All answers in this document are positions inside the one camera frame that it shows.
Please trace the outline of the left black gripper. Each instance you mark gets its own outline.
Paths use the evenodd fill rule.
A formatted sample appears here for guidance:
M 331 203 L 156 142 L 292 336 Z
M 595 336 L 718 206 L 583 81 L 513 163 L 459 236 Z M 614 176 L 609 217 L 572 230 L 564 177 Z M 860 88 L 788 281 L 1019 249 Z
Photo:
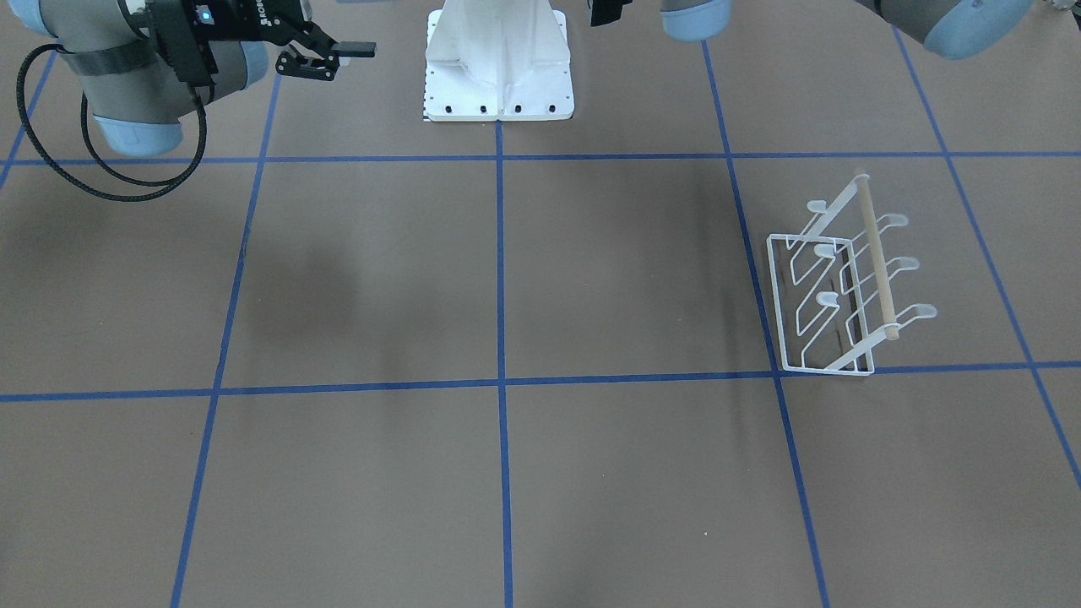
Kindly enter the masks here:
M 590 0 L 589 24 L 591 27 L 601 27 L 605 24 L 615 23 L 622 18 L 622 12 L 626 5 L 632 4 L 633 0 Z

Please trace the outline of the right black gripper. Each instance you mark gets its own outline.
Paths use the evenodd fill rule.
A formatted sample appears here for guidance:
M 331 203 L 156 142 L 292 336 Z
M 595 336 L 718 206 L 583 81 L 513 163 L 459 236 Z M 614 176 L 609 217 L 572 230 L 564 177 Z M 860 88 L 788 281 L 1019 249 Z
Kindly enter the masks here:
M 337 42 L 313 24 L 305 1 L 149 1 L 148 38 L 181 81 L 221 72 L 212 42 L 281 47 L 275 69 L 331 81 L 339 60 L 374 58 L 375 42 Z

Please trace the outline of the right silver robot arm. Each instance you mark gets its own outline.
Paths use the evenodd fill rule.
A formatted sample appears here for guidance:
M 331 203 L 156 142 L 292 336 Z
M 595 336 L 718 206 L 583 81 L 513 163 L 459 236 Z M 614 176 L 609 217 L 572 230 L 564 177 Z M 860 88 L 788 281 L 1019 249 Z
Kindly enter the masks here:
M 120 155 L 182 143 L 182 117 L 256 84 L 268 69 L 331 81 L 373 42 L 339 41 L 306 1 L 12 1 L 27 30 L 51 38 L 94 121 Z

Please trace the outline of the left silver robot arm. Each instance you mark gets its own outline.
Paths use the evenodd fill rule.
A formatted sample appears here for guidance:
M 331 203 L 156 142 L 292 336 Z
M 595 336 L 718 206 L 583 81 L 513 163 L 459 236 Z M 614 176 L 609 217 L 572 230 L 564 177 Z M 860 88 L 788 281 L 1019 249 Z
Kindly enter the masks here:
M 976 57 L 1007 37 L 1035 5 L 1031 1 L 761 1 L 758 13 L 803 19 L 823 10 L 845 13 L 849 24 L 873 24 L 943 60 Z M 680 42 L 702 42 L 752 14 L 749 1 L 657 1 L 660 30 Z

